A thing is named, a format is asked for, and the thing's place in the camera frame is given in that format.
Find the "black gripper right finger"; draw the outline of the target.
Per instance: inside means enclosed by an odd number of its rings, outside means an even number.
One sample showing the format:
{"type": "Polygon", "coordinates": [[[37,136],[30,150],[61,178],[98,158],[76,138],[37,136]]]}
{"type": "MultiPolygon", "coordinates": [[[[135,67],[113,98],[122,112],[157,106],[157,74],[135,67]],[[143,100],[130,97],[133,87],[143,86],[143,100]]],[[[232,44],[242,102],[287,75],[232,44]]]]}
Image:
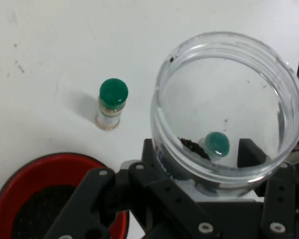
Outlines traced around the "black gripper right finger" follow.
{"type": "Polygon", "coordinates": [[[246,182],[263,203],[244,203],[237,209],[239,239],[299,239],[299,171],[283,162],[259,179],[246,182]]]}

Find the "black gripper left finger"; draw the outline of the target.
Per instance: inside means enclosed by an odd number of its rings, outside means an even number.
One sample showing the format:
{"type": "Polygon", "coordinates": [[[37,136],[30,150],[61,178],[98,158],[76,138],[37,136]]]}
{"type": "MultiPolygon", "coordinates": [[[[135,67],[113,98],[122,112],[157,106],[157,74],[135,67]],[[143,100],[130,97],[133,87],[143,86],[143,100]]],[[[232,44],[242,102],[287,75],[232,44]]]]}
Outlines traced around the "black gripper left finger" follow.
{"type": "Polygon", "coordinates": [[[47,239],[109,239],[117,214],[133,213],[148,239],[219,239],[218,223],[149,164],[125,162],[119,172],[93,168],[61,210],[47,239]]]}

